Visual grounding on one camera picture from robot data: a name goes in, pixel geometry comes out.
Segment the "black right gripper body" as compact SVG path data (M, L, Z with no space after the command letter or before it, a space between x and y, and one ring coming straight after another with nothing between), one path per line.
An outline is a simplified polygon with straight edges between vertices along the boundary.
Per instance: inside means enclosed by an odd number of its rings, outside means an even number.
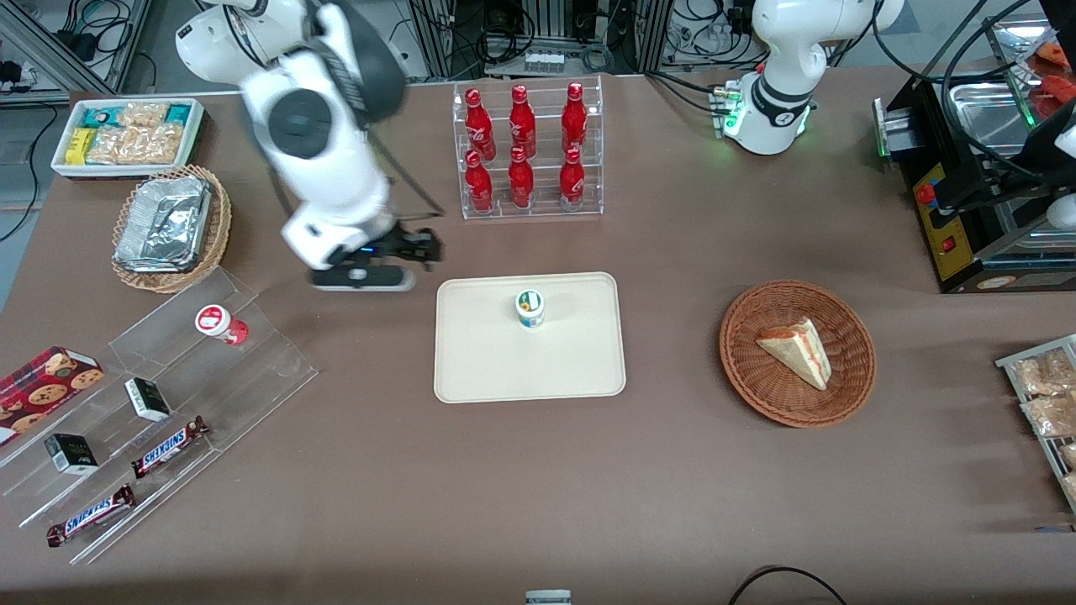
M393 227L388 233L370 241L372 255L381 258L401 258L411 263L425 261L425 231L411 231Z

